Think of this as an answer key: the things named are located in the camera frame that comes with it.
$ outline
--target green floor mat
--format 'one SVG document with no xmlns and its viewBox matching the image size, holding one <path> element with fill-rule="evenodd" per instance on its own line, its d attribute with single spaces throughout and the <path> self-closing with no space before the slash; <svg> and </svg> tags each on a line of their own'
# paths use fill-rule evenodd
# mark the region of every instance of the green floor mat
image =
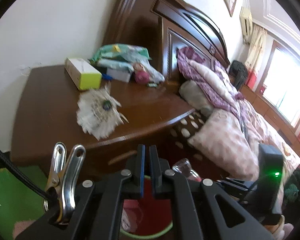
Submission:
<svg viewBox="0 0 300 240">
<path fill-rule="evenodd" d="M 47 179 L 36 167 L 22 167 L 38 187 L 45 188 Z M 0 169 L 0 235 L 12 240 L 12 230 L 17 221 L 36 220 L 43 215 L 42 198 L 23 185 L 7 169 Z"/>
</svg>

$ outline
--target wooden bed headboard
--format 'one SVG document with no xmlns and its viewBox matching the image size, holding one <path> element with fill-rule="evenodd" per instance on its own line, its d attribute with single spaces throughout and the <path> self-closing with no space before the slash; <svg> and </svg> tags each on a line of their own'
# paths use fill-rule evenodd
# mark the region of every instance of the wooden bed headboard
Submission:
<svg viewBox="0 0 300 240">
<path fill-rule="evenodd" d="M 183 0 L 117 0 L 103 44 L 126 43 L 148 48 L 151 65 L 166 78 L 169 90 L 183 82 L 178 71 L 178 48 L 192 46 L 214 65 L 227 67 L 226 44 L 217 25 Z"/>
</svg>

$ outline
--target air conditioner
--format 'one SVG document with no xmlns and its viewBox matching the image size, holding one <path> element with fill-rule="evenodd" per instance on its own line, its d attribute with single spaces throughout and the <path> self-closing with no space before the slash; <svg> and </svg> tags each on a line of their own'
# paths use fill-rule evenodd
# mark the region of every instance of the air conditioner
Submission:
<svg viewBox="0 0 300 240">
<path fill-rule="evenodd" d="M 248 8 L 242 7 L 240 12 L 242 34 L 245 41 L 252 33 L 252 15 Z"/>
</svg>

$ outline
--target gray pillow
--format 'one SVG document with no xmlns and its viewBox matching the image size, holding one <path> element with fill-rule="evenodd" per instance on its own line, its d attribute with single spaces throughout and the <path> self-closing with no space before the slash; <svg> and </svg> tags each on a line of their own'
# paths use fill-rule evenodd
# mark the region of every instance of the gray pillow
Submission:
<svg viewBox="0 0 300 240">
<path fill-rule="evenodd" d="M 199 110 L 205 117 L 208 118 L 212 114 L 213 105 L 193 80 L 184 82 L 179 89 L 179 94 L 188 104 Z"/>
</svg>

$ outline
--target metal alligator clip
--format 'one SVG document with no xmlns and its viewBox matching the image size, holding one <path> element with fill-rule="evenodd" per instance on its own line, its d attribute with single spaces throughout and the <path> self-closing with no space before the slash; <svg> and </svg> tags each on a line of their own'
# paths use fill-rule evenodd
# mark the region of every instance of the metal alligator clip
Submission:
<svg viewBox="0 0 300 240">
<path fill-rule="evenodd" d="M 53 151 L 46 192 L 57 195 L 60 212 L 55 223 L 67 223 L 75 209 L 74 190 L 85 158 L 85 148 L 77 144 L 66 161 L 66 146 L 58 142 Z M 43 201 L 43 210 L 49 209 L 48 201 Z"/>
</svg>

